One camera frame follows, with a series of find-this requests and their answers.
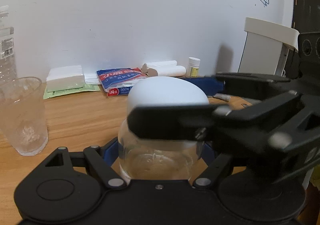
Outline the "clear water bottle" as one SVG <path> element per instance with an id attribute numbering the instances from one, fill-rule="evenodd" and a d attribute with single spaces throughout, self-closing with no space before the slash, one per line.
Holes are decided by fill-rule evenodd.
<path id="1" fill-rule="evenodd" d="M 1 6 L 1 33 L 0 33 L 0 81 L 1 85 L 17 78 L 14 27 L 10 20 L 9 6 Z"/>

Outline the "white folded paper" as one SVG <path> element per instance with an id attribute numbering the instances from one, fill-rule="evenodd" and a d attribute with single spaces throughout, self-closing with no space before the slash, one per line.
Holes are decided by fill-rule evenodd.
<path id="1" fill-rule="evenodd" d="M 85 82 L 86 84 L 90 85 L 99 85 L 99 77 L 96 73 L 91 73 L 91 74 L 84 74 Z"/>

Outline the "white round jar lid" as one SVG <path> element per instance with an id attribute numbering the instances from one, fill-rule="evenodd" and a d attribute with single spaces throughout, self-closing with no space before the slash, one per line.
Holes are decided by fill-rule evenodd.
<path id="1" fill-rule="evenodd" d="M 180 78 L 156 76 L 143 79 L 136 83 L 129 92 L 127 113 L 137 106 L 177 106 L 208 104 L 207 95 L 196 85 Z M 123 146 L 138 143 L 155 150 L 181 151 L 195 150 L 201 154 L 203 144 L 192 141 L 144 140 L 136 137 L 124 120 L 118 132 L 118 140 Z"/>

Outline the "white cabinet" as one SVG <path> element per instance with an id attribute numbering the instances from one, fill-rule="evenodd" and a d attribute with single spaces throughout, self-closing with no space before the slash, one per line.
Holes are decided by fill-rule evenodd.
<path id="1" fill-rule="evenodd" d="M 282 76 L 289 51 L 298 50 L 299 31 L 247 17 L 247 33 L 238 73 Z"/>

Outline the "green paper sheet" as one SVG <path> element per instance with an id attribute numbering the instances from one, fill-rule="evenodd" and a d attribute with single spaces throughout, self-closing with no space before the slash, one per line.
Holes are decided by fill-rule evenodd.
<path id="1" fill-rule="evenodd" d="M 49 92 L 47 89 L 45 89 L 43 94 L 43 99 L 47 100 L 49 98 L 76 94 L 80 92 L 96 92 L 96 91 L 100 91 L 99 85 L 91 85 L 91 84 L 85 84 L 81 88 L 73 88 L 73 89 L 59 90 L 59 91 L 53 91 L 53 92 Z"/>

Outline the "blue dental flosser bag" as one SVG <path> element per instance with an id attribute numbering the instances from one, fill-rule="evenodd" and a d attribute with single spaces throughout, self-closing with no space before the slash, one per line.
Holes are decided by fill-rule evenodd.
<path id="1" fill-rule="evenodd" d="M 136 83 L 148 77 L 139 68 L 102 69 L 97 76 L 108 97 L 128 95 Z"/>

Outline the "frosted clear plastic cup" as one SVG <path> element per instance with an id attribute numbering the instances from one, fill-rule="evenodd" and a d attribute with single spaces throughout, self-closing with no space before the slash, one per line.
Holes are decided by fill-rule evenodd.
<path id="1" fill-rule="evenodd" d="M 1 86 L 1 132 L 22 156 L 40 153 L 48 143 L 42 81 L 22 77 Z"/>

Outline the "white tissue stack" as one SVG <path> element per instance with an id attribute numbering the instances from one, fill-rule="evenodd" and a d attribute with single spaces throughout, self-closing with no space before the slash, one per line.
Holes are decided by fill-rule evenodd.
<path id="1" fill-rule="evenodd" d="M 81 65 L 52 68 L 46 78 L 48 92 L 82 88 L 85 83 Z"/>

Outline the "clear glass jar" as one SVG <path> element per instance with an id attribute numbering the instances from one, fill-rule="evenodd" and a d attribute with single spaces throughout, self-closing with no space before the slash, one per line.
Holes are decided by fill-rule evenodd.
<path id="1" fill-rule="evenodd" d="M 185 140 L 147 140 L 136 137 L 124 120 L 118 132 L 120 173 L 132 179 L 189 180 L 203 143 Z"/>

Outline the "white pill bottle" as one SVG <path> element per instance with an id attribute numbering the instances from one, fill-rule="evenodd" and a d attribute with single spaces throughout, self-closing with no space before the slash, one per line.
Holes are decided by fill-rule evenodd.
<path id="1" fill-rule="evenodd" d="M 189 57 L 186 76 L 194 78 L 198 76 L 201 60 L 195 57 Z"/>

